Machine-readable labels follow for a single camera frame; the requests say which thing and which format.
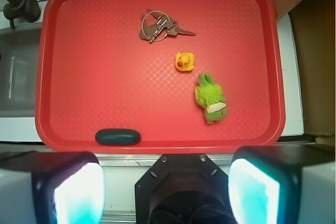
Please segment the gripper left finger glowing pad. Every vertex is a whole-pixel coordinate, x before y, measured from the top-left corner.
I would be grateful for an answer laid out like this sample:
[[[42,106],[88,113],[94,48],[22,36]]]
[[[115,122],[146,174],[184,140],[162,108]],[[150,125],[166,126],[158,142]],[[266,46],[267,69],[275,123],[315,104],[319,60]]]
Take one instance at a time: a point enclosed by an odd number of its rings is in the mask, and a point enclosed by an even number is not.
[[[105,189],[91,152],[1,153],[1,223],[100,223]]]

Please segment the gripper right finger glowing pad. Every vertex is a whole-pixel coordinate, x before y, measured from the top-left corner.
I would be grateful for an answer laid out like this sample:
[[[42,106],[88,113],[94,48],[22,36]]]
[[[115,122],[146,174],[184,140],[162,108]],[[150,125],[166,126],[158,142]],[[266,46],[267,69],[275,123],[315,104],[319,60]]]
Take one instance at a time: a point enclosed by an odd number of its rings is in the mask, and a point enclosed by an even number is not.
[[[335,148],[240,147],[228,193],[237,223],[335,223]]]

